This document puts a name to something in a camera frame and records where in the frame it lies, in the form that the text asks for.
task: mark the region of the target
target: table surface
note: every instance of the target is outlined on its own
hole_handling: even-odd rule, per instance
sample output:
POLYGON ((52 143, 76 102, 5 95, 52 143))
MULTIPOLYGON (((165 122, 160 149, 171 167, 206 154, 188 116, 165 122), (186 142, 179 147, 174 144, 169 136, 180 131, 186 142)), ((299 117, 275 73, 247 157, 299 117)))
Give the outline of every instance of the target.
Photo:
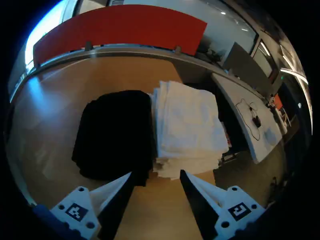
POLYGON ((215 73, 212 74, 212 79, 234 111, 248 142, 253 161, 255 163, 261 162, 282 138, 272 112, 258 96, 252 93, 252 90, 247 90, 243 86, 215 73), (260 118, 261 127, 259 128, 252 121, 252 113, 247 105, 250 103, 252 103, 251 107, 256 109, 256 113, 260 118))
MULTIPOLYGON (((109 92, 152 93, 160 80, 181 82, 171 62, 142 57, 90 58, 29 79, 14 101, 7 145, 23 191, 52 208, 78 186, 105 184, 82 177, 71 160, 84 107, 109 92)), ((215 184, 212 171, 198 177, 215 184)), ((202 239, 180 180, 151 174, 146 187, 136 187, 115 239, 202 239)))

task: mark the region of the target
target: white towel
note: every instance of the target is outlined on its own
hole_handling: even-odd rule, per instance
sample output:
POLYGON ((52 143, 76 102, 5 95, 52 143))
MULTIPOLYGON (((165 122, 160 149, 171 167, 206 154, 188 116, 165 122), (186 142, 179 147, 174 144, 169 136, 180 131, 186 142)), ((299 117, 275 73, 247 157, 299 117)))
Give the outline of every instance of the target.
POLYGON ((151 97, 156 119, 159 176, 178 178, 218 168, 228 143, 215 96, 177 82, 160 82, 151 97))

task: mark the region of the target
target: folded black garment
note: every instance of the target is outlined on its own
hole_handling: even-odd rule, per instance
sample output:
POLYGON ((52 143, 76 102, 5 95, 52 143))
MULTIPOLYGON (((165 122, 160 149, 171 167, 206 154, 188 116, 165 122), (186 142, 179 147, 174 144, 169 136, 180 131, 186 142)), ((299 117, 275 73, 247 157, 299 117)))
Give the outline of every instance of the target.
POLYGON ((87 104, 72 154, 80 174, 112 181, 132 171, 145 186, 155 154, 148 94, 115 92, 87 104))

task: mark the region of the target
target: black cable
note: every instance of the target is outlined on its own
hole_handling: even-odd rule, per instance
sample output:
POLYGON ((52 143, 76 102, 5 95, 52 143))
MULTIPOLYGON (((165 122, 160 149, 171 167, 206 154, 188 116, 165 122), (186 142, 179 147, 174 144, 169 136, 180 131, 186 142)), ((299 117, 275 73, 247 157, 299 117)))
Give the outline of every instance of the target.
POLYGON ((250 112, 251 112, 251 114, 252 114, 252 117, 254 117, 254 116, 253 116, 253 113, 252 113, 253 110, 255 111, 255 113, 256 113, 256 115, 257 115, 257 112, 256 112, 257 109, 254 109, 254 108, 252 108, 252 107, 250 106, 250 105, 251 105, 252 103, 254 103, 254 102, 251 102, 250 104, 248 104, 244 98, 242 98, 242 99, 240 100, 240 102, 238 102, 238 103, 236 104, 236 108, 237 108, 237 110, 239 111, 239 113, 240 113, 240 115, 241 115, 241 117, 242 117, 242 119, 243 119, 243 121, 244 121, 244 124, 249 128, 252 137, 253 137, 255 140, 259 141, 259 140, 260 140, 260 131, 259 131, 259 128, 256 126, 256 128, 257 128, 257 130, 258 130, 258 134, 259 134, 259 138, 256 138, 256 137, 253 135, 251 128, 248 126, 248 124, 247 124, 246 121, 244 120, 244 117, 243 117, 242 113, 240 112, 240 110, 239 110, 239 108, 238 108, 238 105, 242 103, 242 100, 244 100, 244 102, 245 102, 245 103, 247 104, 247 106, 249 107, 249 110, 250 110, 250 112))

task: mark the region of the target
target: red object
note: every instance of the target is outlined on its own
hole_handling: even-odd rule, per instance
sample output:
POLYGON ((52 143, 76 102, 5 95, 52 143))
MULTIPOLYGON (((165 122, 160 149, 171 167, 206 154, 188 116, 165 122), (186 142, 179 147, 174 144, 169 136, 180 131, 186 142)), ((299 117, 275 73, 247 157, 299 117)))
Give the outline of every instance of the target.
POLYGON ((283 106, 278 94, 274 96, 274 104, 278 110, 280 110, 283 106))
POLYGON ((194 55, 207 23, 182 12, 147 5, 99 8, 77 15, 52 29, 34 45, 34 63, 92 45, 141 44, 181 47, 194 55))

